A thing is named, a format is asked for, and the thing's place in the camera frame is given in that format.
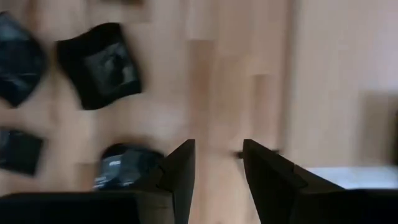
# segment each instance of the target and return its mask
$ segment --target black pouch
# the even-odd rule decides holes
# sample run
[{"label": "black pouch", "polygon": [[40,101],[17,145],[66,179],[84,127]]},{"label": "black pouch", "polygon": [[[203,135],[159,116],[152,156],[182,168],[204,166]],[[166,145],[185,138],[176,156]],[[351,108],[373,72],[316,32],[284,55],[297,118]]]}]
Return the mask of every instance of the black pouch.
[{"label": "black pouch", "polygon": [[32,35],[7,12],[0,13],[0,96],[19,106],[39,83],[47,57]]},{"label": "black pouch", "polygon": [[97,190],[125,189],[146,176],[164,158],[159,152],[132,144],[115,144],[101,156]]},{"label": "black pouch", "polygon": [[101,24],[73,39],[58,41],[57,57],[85,110],[141,92],[139,69],[118,23]]},{"label": "black pouch", "polygon": [[0,168],[35,175],[43,143],[32,134],[0,128]]}]

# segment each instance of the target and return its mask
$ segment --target white surface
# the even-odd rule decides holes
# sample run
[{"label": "white surface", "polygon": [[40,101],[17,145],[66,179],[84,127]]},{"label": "white surface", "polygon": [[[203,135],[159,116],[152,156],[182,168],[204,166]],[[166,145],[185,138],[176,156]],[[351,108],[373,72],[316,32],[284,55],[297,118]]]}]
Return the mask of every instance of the white surface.
[{"label": "white surface", "polygon": [[398,167],[322,167],[307,168],[346,189],[398,189]]}]

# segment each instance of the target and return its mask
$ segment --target black object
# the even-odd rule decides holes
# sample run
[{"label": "black object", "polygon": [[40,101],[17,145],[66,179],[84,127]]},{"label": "black object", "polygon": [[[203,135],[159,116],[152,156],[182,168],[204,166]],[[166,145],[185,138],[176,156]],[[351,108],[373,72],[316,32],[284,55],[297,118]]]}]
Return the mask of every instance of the black object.
[{"label": "black object", "polygon": [[251,139],[243,161],[263,224],[398,222],[398,190],[346,190]]},{"label": "black object", "polygon": [[164,156],[142,146],[115,144],[108,147],[101,156],[99,176],[95,189],[116,190],[133,184],[148,175]]},{"label": "black object", "polygon": [[34,175],[42,146],[43,140],[32,134],[0,128],[0,168]]},{"label": "black object", "polygon": [[39,43],[7,12],[0,13],[0,96],[13,107],[33,92],[47,57]]},{"label": "black object", "polygon": [[190,139],[126,190],[8,195],[0,198],[0,220],[187,224],[194,181],[195,140]]},{"label": "black object", "polygon": [[140,72],[118,23],[105,23],[57,42],[58,62],[85,110],[102,108],[141,92]]}]

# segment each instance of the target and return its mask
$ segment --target white wall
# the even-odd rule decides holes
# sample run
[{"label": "white wall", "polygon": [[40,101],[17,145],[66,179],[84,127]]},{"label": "white wall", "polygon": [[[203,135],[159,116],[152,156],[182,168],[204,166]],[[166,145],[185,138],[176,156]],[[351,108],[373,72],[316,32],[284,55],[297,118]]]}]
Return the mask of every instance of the white wall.
[{"label": "white wall", "polygon": [[299,0],[286,156],[303,166],[392,159],[398,1]]}]

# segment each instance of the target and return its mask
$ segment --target wooden surface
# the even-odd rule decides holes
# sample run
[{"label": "wooden surface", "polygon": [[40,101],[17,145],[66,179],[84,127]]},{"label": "wooden surface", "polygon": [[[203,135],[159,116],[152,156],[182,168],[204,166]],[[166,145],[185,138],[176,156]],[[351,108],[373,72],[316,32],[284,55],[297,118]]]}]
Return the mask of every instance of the wooden surface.
[{"label": "wooden surface", "polygon": [[285,155],[305,167],[392,164],[398,1],[296,5]]},{"label": "wooden surface", "polygon": [[73,85],[52,66],[0,124],[47,139],[36,177],[0,171],[0,193],[90,190],[101,152],[121,141],[166,154],[197,140],[190,223],[258,223],[233,157],[244,138],[281,147],[289,0],[0,0],[53,55],[54,41],[121,22],[144,71],[144,92],[96,111],[80,109]]}]

